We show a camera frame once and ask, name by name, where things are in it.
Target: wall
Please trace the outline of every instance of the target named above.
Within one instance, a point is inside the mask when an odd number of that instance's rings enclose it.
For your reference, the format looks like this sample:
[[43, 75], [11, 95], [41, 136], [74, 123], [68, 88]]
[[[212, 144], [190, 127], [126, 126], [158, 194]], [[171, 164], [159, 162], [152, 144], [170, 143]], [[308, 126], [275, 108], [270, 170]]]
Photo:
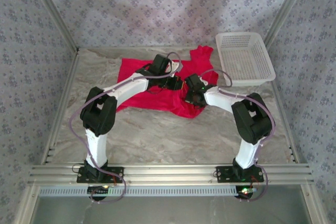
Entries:
[[298, 0], [269, 54], [297, 150], [336, 223], [335, 0]]
[[38, 164], [73, 52], [40, 0], [0, 0], [0, 223]]
[[284, 0], [53, 0], [79, 47], [189, 45], [227, 31], [263, 37]]

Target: table surface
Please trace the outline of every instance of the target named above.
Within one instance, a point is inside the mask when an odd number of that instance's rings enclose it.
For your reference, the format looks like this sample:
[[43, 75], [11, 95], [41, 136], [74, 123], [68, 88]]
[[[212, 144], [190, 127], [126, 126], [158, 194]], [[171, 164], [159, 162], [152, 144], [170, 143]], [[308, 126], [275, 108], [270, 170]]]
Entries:
[[[183, 60], [190, 60], [190, 48], [105, 48], [81, 49], [75, 68], [62, 123], [54, 143], [53, 163], [83, 162], [85, 147], [68, 128], [71, 115], [84, 104], [89, 90], [116, 83], [122, 58], [154, 59], [155, 55], [178, 52]], [[221, 68], [217, 50], [211, 56], [214, 68]], [[219, 84], [224, 78], [219, 75]], [[250, 94], [257, 92], [276, 121], [272, 139], [264, 144], [259, 156], [261, 163], [292, 162], [286, 128], [282, 121], [271, 83], [254, 87], [233, 87], [231, 92]], [[170, 112], [126, 108], [117, 113], [115, 124], [107, 140], [109, 163], [231, 163], [240, 146], [233, 115], [214, 106], [207, 106], [194, 119], [178, 117]], [[73, 129], [82, 137], [85, 130], [78, 118]]]

